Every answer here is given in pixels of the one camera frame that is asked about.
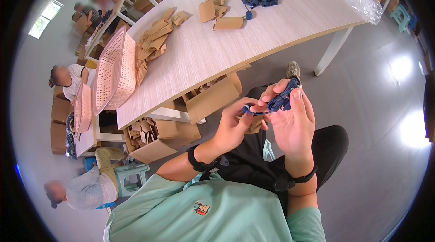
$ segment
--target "striped shirt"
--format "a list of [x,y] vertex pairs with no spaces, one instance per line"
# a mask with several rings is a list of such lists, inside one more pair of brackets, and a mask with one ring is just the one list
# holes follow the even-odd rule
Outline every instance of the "striped shirt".
[[92,23],[97,22],[98,19],[100,18],[100,14],[98,13],[98,11],[90,6],[84,6],[83,7],[83,11],[80,12],[81,15],[86,15],[86,17],[89,16],[89,12],[92,11],[92,17],[90,18],[90,21]]

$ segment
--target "wrist strap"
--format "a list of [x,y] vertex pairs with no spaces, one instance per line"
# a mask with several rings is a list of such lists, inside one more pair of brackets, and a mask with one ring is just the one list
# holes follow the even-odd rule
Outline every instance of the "wrist strap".
[[228,160],[225,158],[225,156],[223,156],[223,155],[217,157],[209,164],[205,164],[203,162],[198,162],[195,158],[195,155],[193,154],[196,147],[198,147],[198,145],[191,147],[188,150],[188,160],[189,160],[189,163],[193,166],[193,169],[195,171],[213,173],[213,172],[218,171],[222,167],[226,167],[230,164],[228,162]]
[[276,179],[273,187],[278,192],[284,192],[287,189],[294,187],[296,183],[304,183],[311,180],[311,178],[314,176],[314,173],[316,173],[316,171],[317,171],[317,166],[314,165],[313,170],[308,175],[299,178],[293,178],[284,168],[284,173]]

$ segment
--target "mint green stool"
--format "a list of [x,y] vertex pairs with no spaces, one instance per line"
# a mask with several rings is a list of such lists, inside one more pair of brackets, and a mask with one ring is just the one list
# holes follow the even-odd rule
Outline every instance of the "mint green stool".
[[396,22],[399,24],[400,32],[406,30],[411,20],[408,12],[401,4],[399,4],[397,8],[390,14],[390,18],[394,18],[394,20],[396,20]]
[[129,197],[139,190],[139,186],[136,183],[130,183],[130,176],[139,174],[140,184],[144,185],[147,181],[145,178],[145,172],[150,169],[148,164],[127,164],[114,168],[116,179],[118,180],[119,193],[118,197]]

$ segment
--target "hand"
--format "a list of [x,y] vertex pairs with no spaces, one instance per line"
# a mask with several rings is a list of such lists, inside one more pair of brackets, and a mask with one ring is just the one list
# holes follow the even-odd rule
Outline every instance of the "hand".
[[[236,116],[242,114],[242,107],[245,104],[256,104],[257,101],[255,98],[242,98],[224,109],[216,134],[210,139],[212,146],[216,148],[217,157],[236,148],[243,141],[244,133],[251,125],[253,115],[245,113],[240,119]],[[268,129],[264,121],[261,128]]]
[[[282,79],[267,87],[266,91],[261,94],[257,105],[252,106],[250,110],[252,112],[267,111],[266,104],[284,91],[289,81]],[[315,128],[313,107],[302,88],[293,89],[289,97],[291,110],[279,110],[268,114],[276,143],[284,154],[311,152]]]

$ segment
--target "pink plastic basket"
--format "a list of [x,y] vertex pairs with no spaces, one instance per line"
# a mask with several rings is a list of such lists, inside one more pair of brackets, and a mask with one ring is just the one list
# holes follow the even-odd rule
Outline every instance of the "pink plastic basket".
[[92,99],[95,115],[117,109],[136,87],[136,42],[126,29],[116,32],[98,60]]
[[90,87],[81,84],[74,102],[74,127],[76,135],[89,129],[92,121],[92,101]]

